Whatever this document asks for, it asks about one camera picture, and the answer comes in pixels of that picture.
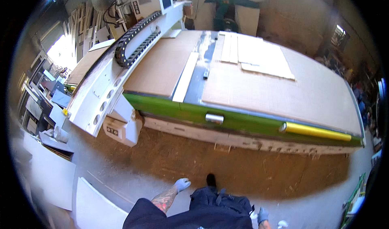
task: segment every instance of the window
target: window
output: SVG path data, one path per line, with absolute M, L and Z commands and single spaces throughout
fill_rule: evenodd
M 349 38 L 350 35 L 348 35 L 347 32 L 343 30 L 341 26 L 337 25 L 334 34 L 332 35 L 331 43 L 333 44 L 333 46 L 343 51 Z

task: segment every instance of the gray glove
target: gray glove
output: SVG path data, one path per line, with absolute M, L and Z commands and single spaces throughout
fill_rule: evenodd
M 174 184 L 174 186 L 177 187 L 178 193 L 185 190 L 190 185 L 191 185 L 191 181 L 189 181 L 188 178 L 180 178 Z
M 269 220 L 269 212 L 267 212 L 264 207 L 261 207 L 260 212 L 258 213 L 258 224 L 264 220 Z

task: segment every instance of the worker in green clothing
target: worker in green clothing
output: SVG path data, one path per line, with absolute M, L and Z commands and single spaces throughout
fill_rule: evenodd
M 244 196 L 217 193 L 215 175 L 208 174 L 207 187 L 197 189 L 190 197 L 189 210 L 171 217 L 166 212 L 176 195 L 189 187 L 188 178 L 180 178 L 168 190 L 158 194 L 151 201 L 138 199 L 127 218 L 123 229 L 131 228 L 252 228 L 250 214 L 254 206 Z M 270 229 L 269 213 L 260 208 L 258 229 Z

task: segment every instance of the workshop floor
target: workshop floor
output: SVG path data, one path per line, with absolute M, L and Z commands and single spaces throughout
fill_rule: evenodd
M 342 204 L 359 176 L 369 174 L 373 154 L 369 132 L 367 147 L 349 157 L 312 158 L 248 149 L 232 149 L 228 154 L 214 151 L 210 143 L 148 128 L 130 148 L 107 137 L 102 129 L 94 138 L 68 120 L 63 128 L 70 132 L 68 145 L 75 149 L 76 176 L 84 177 L 125 211 L 137 199 L 152 199 L 178 178 L 188 177 L 191 187 L 176 197 L 168 216 L 184 212 L 189 195 L 205 186 L 205 177 L 212 172 L 219 188 L 247 196 L 257 209 L 266 207 L 272 228 L 280 220 L 291 229 L 338 228 Z

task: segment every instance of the black shoe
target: black shoe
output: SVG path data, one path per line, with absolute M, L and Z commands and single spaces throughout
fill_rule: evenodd
M 210 173 L 207 175 L 207 186 L 211 186 L 211 187 L 217 187 L 216 186 L 216 178 L 215 178 L 215 175 L 213 173 Z

